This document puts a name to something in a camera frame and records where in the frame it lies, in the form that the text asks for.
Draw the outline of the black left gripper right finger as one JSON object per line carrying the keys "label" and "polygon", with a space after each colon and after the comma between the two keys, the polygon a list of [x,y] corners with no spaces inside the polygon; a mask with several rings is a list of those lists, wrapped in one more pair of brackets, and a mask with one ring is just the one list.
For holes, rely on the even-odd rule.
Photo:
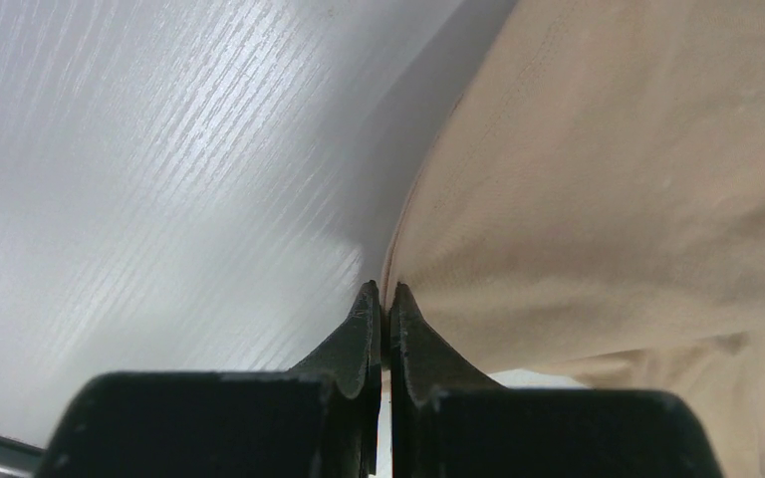
{"label": "black left gripper right finger", "polygon": [[398,284],[388,313],[397,477],[718,477],[705,431],[660,390],[511,388],[480,371]]}

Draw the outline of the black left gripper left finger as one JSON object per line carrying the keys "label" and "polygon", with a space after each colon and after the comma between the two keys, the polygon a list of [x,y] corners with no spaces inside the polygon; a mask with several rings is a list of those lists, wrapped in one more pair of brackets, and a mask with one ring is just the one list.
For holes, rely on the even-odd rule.
{"label": "black left gripper left finger", "polygon": [[366,477],[377,469],[381,305],[362,284],[346,319],[280,371],[120,371],[64,413],[40,477]]}

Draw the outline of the beige t shirt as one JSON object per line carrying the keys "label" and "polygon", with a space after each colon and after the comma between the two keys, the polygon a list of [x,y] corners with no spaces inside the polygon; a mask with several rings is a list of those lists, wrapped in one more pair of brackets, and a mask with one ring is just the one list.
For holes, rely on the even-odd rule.
{"label": "beige t shirt", "polygon": [[519,2],[383,276],[482,370],[673,392],[765,477],[765,1]]}

